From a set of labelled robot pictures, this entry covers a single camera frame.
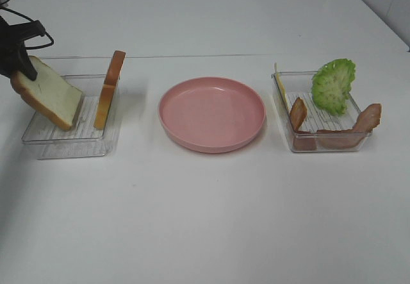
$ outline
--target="bread slice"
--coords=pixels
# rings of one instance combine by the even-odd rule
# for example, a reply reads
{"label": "bread slice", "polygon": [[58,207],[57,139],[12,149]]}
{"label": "bread slice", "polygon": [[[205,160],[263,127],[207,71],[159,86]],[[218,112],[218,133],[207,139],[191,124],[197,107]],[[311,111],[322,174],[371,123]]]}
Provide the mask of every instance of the bread slice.
{"label": "bread slice", "polygon": [[68,84],[57,72],[35,56],[29,57],[37,78],[28,79],[20,71],[10,80],[13,89],[33,109],[62,130],[70,130],[80,107],[82,91]]}
{"label": "bread slice", "polygon": [[126,53],[116,50],[107,70],[107,75],[102,86],[100,98],[98,100],[97,114],[95,115],[94,127],[97,129],[104,129],[108,112],[110,111],[111,101],[117,88],[118,80],[120,78],[120,71]]}

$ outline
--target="white tabletop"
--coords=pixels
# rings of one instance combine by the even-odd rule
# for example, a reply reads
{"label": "white tabletop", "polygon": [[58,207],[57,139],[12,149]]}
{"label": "white tabletop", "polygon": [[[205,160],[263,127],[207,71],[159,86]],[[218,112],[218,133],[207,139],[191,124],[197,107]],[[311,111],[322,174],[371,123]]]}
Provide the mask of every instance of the white tabletop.
{"label": "white tabletop", "polygon": [[[10,6],[55,37],[40,56],[127,58],[118,144],[101,158],[32,159],[21,136],[33,110],[0,80],[1,284],[408,283],[409,55],[360,0]],[[236,56],[186,57],[218,54]],[[132,58],[166,55],[185,57]],[[358,152],[294,154],[272,101],[273,64],[310,71],[340,57],[357,65],[359,107],[382,104],[381,124]],[[60,74],[104,74],[110,59],[44,61]],[[260,94],[267,120],[255,141],[206,155],[166,136],[160,97],[199,76]]]}
{"label": "white tabletop", "polygon": [[361,0],[12,0],[10,7],[55,38],[42,57],[408,50]]}
{"label": "white tabletop", "polygon": [[[32,110],[0,81],[0,283],[407,283],[408,57],[349,56],[360,108],[383,105],[356,153],[293,154],[272,102],[274,61],[300,71],[336,57],[129,58],[118,145],[102,158],[32,160],[20,141]],[[104,73],[109,59],[45,62]],[[163,131],[161,95],[208,75],[261,95],[267,122],[249,146],[205,155]]]}

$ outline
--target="pink plate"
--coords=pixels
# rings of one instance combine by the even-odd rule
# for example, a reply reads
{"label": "pink plate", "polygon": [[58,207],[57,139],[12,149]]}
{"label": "pink plate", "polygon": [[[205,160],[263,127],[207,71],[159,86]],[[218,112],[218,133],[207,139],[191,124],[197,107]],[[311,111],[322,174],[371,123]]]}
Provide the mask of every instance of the pink plate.
{"label": "pink plate", "polygon": [[248,144],[266,118],[262,99],[253,89],[216,77],[172,87],[161,98],[158,110],[172,140],[203,153],[224,153]]}

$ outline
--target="toast slice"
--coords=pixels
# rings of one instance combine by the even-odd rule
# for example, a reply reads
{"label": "toast slice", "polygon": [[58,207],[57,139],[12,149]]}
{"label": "toast slice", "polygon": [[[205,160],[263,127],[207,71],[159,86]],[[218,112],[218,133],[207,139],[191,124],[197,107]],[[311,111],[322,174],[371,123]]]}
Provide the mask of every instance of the toast slice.
{"label": "toast slice", "polygon": [[117,88],[118,80],[120,78],[120,71],[126,53],[116,50],[107,70],[107,75],[104,80],[104,85],[100,93],[100,98],[97,106],[97,113],[95,115],[94,127],[97,129],[104,129],[108,112],[110,111],[111,102]]}
{"label": "toast slice", "polygon": [[16,71],[10,80],[13,89],[57,127],[70,130],[80,107],[82,91],[67,83],[36,56],[30,56],[29,59],[37,71],[36,80],[31,81],[23,73]]}

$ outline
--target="clear plastic container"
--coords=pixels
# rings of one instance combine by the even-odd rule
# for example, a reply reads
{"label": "clear plastic container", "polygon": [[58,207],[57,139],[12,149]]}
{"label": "clear plastic container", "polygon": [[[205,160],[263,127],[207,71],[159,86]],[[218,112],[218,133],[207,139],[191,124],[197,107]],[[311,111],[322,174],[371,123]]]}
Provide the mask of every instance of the clear plastic container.
{"label": "clear plastic container", "polygon": [[71,85],[83,91],[76,125],[63,131],[46,117],[35,112],[23,134],[23,144],[37,159],[81,158],[104,156],[117,143],[120,121],[116,117],[119,88],[111,102],[105,128],[94,128],[97,105],[105,75],[63,76]]}
{"label": "clear plastic container", "polygon": [[[311,86],[315,71],[277,72],[274,81],[274,101],[278,109],[283,130],[291,151],[329,152],[358,151],[372,132],[366,133],[316,133],[318,129],[347,130],[356,123],[360,109],[349,94],[347,110],[342,116],[333,116],[317,108],[312,101]],[[300,97],[306,107],[307,116],[295,131],[290,121],[290,110],[296,98]]]}

